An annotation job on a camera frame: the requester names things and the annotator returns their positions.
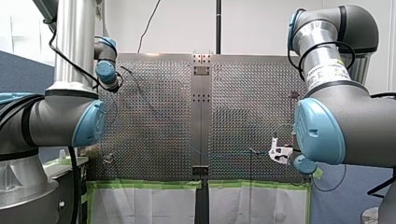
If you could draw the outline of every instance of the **metal pegboard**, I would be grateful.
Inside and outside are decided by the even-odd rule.
[[[292,144],[292,91],[304,83],[286,57],[214,55],[209,127],[209,176],[214,179],[299,180],[291,167],[266,153],[277,132],[280,145]],[[263,154],[251,153],[251,149]]]
[[[124,83],[117,94],[100,91],[106,129],[89,179],[191,179],[191,61],[191,55],[119,56]]]

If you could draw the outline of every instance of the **black wire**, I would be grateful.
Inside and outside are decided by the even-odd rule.
[[[396,97],[396,92],[381,92],[381,93],[371,95],[371,98],[381,98],[381,97],[387,97],[387,96]]]
[[[96,82],[97,85],[101,86],[103,89],[106,90],[105,87],[102,86],[102,84],[100,84],[99,80],[94,77],[93,75],[91,75],[90,73],[88,73],[87,71],[85,71],[84,69],[82,69],[80,66],[76,65],[75,63],[73,63],[72,61],[70,61],[66,56],[64,56],[60,50],[58,50],[57,48],[55,48],[52,43],[53,40],[55,39],[56,36],[56,30],[53,32],[52,38],[49,41],[49,47],[55,51],[56,54],[58,54],[59,56],[61,56],[65,61],[67,61],[68,63],[70,63],[76,70],[78,70],[80,73],[84,74],[85,76],[91,78],[92,80],[94,80]]]
[[[158,0],[157,5],[155,5],[154,10],[151,13],[151,16],[148,19],[148,24],[146,26],[145,32],[140,36],[139,48],[137,49],[137,53],[140,53],[140,49],[142,48],[143,37],[146,35],[146,32],[149,29],[149,24],[151,23],[152,18],[154,17],[155,12],[157,11],[158,5],[160,4],[161,0]]]
[[[49,41],[49,47],[50,47],[53,51],[55,51],[56,54],[58,54],[58,55],[61,56],[65,61],[67,61],[68,63],[70,63],[70,64],[71,64],[76,70],[78,70],[80,73],[82,73],[83,75],[85,75],[85,76],[89,77],[90,79],[92,79],[93,81],[95,81],[95,82],[96,82],[96,85],[92,87],[93,89],[96,89],[97,87],[100,86],[100,87],[102,87],[105,91],[111,91],[111,89],[108,89],[108,88],[106,88],[105,86],[103,86],[102,83],[99,81],[99,79],[97,79],[96,77],[94,77],[93,75],[91,75],[90,73],[88,73],[87,71],[85,71],[84,69],[82,69],[80,66],[78,66],[78,65],[76,65],[75,63],[73,63],[72,61],[70,61],[64,54],[61,53],[60,50],[58,50],[57,48],[55,48],[55,47],[52,45],[52,43],[53,43],[53,41],[54,41],[54,39],[55,39],[55,36],[56,36],[56,30],[53,32],[52,38],[51,38],[50,41]],[[104,40],[107,41],[107,43],[110,44],[110,47],[112,46],[111,43],[110,43],[108,40],[106,40],[106,39],[104,39]]]
[[[294,38],[294,27],[295,23],[297,21],[298,16],[300,15],[301,12],[305,12],[305,9],[299,8],[297,11],[294,13],[294,18],[291,22],[291,28],[290,28],[290,34],[289,34],[289,39],[288,39],[288,60],[291,66],[293,66],[295,69],[298,69],[298,66],[291,60],[290,52],[292,51],[292,41]]]
[[[318,185],[315,183],[315,178],[313,176],[312,176],[312,183],[314,183],[314,187],[317,190],[321,191],[321,192],[332,192],[332,191],[338,189],[341,186],[341,184],[344,182],[346,176],[347,176],[347,166],[344,165],[343,177],[341,178],[340,182],[336,186],[334,186],[334,188],[331,188],[331,189],[321,189],[321,188],[319,188]]]
[[[68,147],[70,154],[70,161],[72,162],[73,169],[73,187],[74,187],[74,200],[73,200],[73,213],[71,223],[77,223],[79,200],[80,200],[80,190],[79,190],[79,171],[77,167],[76,154],[73,147]]]
[[[16,115],[23,110],[26,106],[32,105],[35,102],[44,99],[42,95],[33,95],[30,98],[20,98],[10,104],[6,110],[2,110],[0,114],[0,132],[6,124]]]
[[[107,44],[109,47],[111,47],[111,48],[114,50],[114,52],[116,52],[116,56],[118,55],[117,49],[116,49],[116,48],[113,46],[113,44],[112,44],[110,41],[108,41],[106,38],[104,38],[104,37],[102,37],[102,36],[99,36],[99,35],[96,35],[95,38],[101,39],[101,40],[105,41],[106,44]]]
[[[336,46],[338,46],[338,47],[344,46],[344,47],[346,47],[347,49],[349,49],[350,53],[352,54],[352,60],[351,60],[351,62],[350,62],[350,64],[349,64],[349,66],[348,66],[346,69],[349,69],[350,67],[352,67],[353,63],[354,63],[355,60],[356,60],[356,53],[355,53],[355,50],[354,50],[352,47],[350,47],[347,43],[345,43],[345,42],[340,42],[340,41],[328,41],[328,42],[319,43],[319,44],[316,44],[316,45],[312,46],[311,48],[309,48],[309,49],[303,54],[303,56],[301,56],[301,58],[300,58],[300,61],[299,61],[299,64],[298,64],[298,68],[297,68],[297,69],[299,70],[300,78],[301,78],[303,81],[305,81],[305,79],[304,79],[304,70],[303,70],[302,67],[303,67],[303,62],[304,62],[306,56],[308,56],[308,54],[309,54],[312,50],[317,49],[317,48],[319,48],[319,47],[322,47],[322,46],[324,46],[324,45],[330,45],[330,44],[334,44],[334,45],[336,45]]]

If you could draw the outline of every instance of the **white paper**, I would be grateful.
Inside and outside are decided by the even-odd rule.
[[[97,189],[92,223],[193,224],[195,189]]]
[[[209,189],[210,223],[305,224],[307,190]]]

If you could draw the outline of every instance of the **gray wall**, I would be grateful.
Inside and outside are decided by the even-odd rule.
[[[53,67],[0,51],[0,92],[32,92],[44,94],[53,83]],[[40,148],[42,162],[58,157],[61,147]]]

